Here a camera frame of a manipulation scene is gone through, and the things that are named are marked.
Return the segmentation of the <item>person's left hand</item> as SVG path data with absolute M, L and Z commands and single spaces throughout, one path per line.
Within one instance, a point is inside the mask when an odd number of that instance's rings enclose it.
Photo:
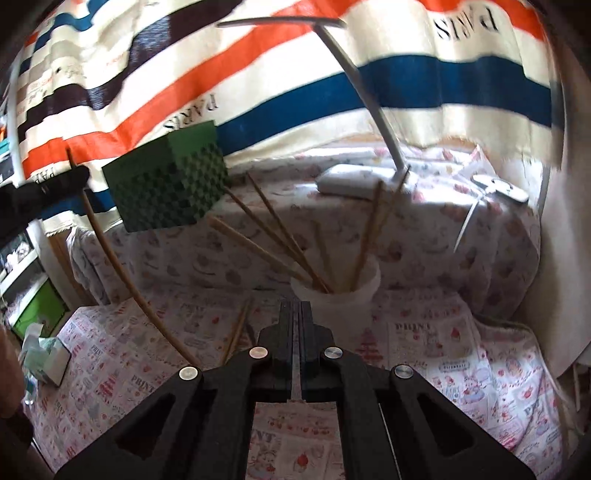
M 25 396 L 23 373 L 9 333 L 1 326 L 0 333 L 0 415 L 11 417 Z

